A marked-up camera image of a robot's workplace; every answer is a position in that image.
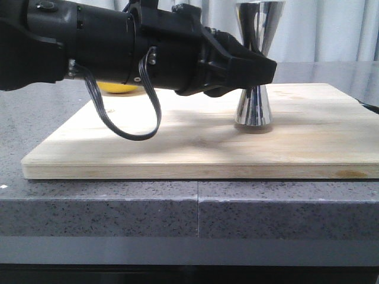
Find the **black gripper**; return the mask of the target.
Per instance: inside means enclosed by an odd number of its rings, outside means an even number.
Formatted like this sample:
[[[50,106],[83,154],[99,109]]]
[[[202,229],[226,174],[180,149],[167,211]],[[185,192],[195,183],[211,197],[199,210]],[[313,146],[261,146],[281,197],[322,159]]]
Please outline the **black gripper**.
[[[129,1],[127,19],[134,26],[134,50],[127,84],[135,83],[139,61],[149,49],[152,85],[178,95],[204,92],[220,97],[235,89],[271,83],[277,63],[251,51],[227,32],[201,25],[201,8],[178,4],[171,11],[157,1]]]

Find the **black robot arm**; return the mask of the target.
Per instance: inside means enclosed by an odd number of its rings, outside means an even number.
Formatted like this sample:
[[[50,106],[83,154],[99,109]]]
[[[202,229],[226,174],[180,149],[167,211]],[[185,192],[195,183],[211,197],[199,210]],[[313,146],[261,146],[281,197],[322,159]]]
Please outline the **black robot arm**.
[[[201,24],[198,7],[172,11],[157,1],[130,1],[123,12],[70,1],[1,2],[1,89],[55,83],[69,60],[102,82],[135,84],[150,48],[152,85],[188,96],[220,97],[272,82],[277,64],[232,35]]]

